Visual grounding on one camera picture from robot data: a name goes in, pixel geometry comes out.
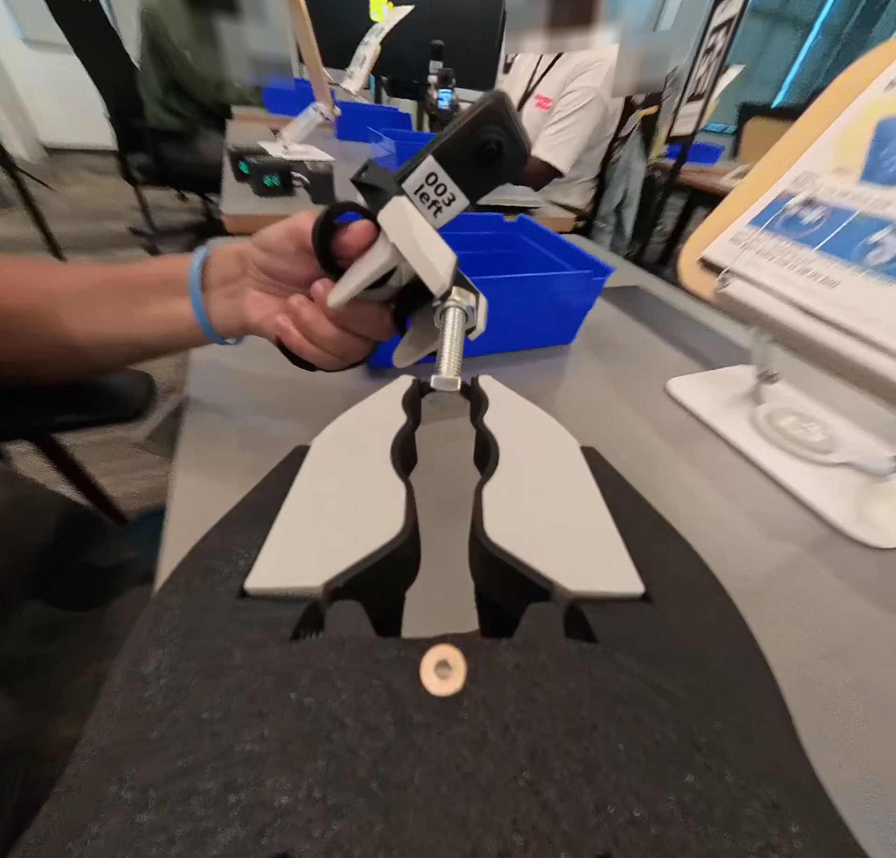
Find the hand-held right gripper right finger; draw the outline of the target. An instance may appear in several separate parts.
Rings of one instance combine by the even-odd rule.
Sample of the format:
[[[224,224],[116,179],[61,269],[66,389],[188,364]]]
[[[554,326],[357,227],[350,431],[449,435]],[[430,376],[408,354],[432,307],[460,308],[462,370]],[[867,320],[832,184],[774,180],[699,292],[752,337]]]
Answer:
[[[643,600],[646,585],[583,449],[554,416],[490,375],[468,392],[479,473],[469,572],[480,633],[509,640],[531,606]]]

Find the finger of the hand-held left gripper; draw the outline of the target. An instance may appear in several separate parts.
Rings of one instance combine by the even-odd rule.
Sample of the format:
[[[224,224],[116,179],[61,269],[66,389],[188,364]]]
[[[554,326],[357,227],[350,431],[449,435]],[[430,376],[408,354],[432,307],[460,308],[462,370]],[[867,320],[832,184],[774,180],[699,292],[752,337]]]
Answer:
[[[439,325],[436,309],[419,309],[410,318],[407,330],[392,354],[392,366],[405,369],[437,350]]]
[[[404,336],[412,315],[425,306],[447,302],[454,289],[468,292],[474,306],[466,336],[475,340],[487,326],[487,299],[460,270],[454,251],[437,228],[405,195],[389,199],[382,208],[382,234],[399,256],[392,297],[393,321]]]

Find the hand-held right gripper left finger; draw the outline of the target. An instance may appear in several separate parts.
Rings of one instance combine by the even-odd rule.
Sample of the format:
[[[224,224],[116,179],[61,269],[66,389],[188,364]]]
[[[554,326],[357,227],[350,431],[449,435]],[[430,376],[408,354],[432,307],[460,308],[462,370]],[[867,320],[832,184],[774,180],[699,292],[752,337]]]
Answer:
[[[423,395],[420,380],[401,375],[314,438],[244,580],[246,596],[322,612],[353,601],[378,635],[400,636],[421,562],[410,475]]]

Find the thick silver bolt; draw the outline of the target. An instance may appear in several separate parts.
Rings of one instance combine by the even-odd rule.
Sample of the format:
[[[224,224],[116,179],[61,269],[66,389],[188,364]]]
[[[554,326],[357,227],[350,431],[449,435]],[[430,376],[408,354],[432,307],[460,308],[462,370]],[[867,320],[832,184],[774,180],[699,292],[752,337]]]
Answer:
[[[464,304],[451,300],[442,304],[436,316],[438,342],[430,387],[442,393],[462,388],[462,364],[466,340],[467,312]]]

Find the wood-edged grey desk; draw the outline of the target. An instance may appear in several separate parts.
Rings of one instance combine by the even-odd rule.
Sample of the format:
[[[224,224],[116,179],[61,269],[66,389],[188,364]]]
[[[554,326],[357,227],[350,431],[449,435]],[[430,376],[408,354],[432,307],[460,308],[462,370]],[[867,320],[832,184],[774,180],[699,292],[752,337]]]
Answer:
[[[292,116],[272,114],[250,106],[236,106],[228,123],[227,146],[256,143],[266,135],[275,135],[292,120]],[[314,130],[307,141],[332,156],[335,196],[338,199],[360,200],[360,194],[350,178],[369,157],[380,160],[384,150],[376,145],[339,140],[327,124]],[[234,178],[228,162],[222,164],[221,188],[218,203],[220,217],[231,235],[251,235],[301,211],[320,210],[304,191],[273,198],[257,196],[249,184]],[[553,232],[566,234],[575,228],[573,213],[556,204],[543,202],[532,208],[531,216]]]

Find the person's left hand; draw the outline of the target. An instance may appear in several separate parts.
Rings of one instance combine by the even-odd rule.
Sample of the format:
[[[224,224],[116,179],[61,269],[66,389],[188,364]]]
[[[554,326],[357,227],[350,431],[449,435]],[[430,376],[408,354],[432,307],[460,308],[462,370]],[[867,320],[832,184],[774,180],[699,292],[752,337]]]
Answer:
[[[364,218],[341,222],[328,211],[294,214],[248,239],[214,247],[203,281],[205,305],[223,337],[261,337],[308,371],[362,364],[396,334],[391,307],[355,298],[329,306],[337,273],[373,247],[378,231]]]

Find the black box device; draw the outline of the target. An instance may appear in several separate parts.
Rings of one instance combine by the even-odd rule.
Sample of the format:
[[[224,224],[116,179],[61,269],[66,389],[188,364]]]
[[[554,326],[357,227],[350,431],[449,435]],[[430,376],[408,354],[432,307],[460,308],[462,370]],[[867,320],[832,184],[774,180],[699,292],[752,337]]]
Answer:
[[[333,164],[329,161],[297,161],[293,164],[294,180],[308,194],[312,204],[335,203]]]

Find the black panel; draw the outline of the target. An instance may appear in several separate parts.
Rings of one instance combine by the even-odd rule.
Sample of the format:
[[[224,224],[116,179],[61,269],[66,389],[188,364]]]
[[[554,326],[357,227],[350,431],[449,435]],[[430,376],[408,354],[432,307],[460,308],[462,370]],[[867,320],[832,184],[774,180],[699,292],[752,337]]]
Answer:
[[[305,0],[325,68],[347,70],[374,26],[371,0]],[[413,11],[386,35],[375,74],[409,88],[428,74],[430,44],[443,44],[443,63],[461,89],[493,88],[502,55],[504,0],[384,0]],[[380,0],[374,7],[380,9]]]

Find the blue denim jacket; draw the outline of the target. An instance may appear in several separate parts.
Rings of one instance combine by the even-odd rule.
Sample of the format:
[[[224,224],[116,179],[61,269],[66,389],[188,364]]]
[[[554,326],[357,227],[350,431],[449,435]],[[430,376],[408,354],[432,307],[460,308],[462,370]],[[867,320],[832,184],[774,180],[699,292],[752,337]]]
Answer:
[[[631,112],[617,137],[606,194],[609,200],[609,247],[619,256],[626,253],[633,237],[661,108],[661,94],[657,91],[635,95],[630,105]]]

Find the blue wristband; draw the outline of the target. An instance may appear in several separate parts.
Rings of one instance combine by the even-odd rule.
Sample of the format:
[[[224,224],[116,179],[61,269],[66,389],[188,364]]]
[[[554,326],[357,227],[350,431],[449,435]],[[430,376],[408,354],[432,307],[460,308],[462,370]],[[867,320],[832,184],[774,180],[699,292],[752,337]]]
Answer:
[[[203,296],[206,263],[211,250],[222,242],[222,239],[212,239],[193,250],[187,268],[187,295],[194,321],[205,341],[210,345],[236,346],[241,344],[244,337],[221,336],[211,324]]]

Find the brown wooden table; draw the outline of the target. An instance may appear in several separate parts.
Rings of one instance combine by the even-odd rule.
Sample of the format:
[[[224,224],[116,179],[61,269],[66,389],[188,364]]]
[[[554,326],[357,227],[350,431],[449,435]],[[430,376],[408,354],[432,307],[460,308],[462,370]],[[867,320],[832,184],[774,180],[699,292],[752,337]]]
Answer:
[[[651,165],[651,172],[667,180],[673,172],[677,175],[668,187],[671,193],[697,192],[714,197],[725,197],[739,182],[732,177],[734,168],[729,165],[700,165],[685,163],[680,168],[669,159],[658,159]]]

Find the tan chair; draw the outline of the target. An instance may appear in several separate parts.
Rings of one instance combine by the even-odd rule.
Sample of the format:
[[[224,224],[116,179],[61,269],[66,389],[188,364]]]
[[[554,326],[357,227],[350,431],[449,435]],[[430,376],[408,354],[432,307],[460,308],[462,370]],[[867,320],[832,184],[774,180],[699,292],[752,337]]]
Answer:
[[[753,165],[766,155],[788,123],[767,116],[753,116],[738,129],[739,143],[736,159],[741,164]]]

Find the instruction sheet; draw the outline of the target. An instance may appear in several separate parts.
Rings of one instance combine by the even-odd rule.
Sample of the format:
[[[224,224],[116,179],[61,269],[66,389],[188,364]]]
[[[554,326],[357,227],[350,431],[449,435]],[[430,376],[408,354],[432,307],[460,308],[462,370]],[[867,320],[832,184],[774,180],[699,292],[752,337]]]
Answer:
[[[895,347],[895,66],[832,84],[757,162],[700,260],[882,352]]]

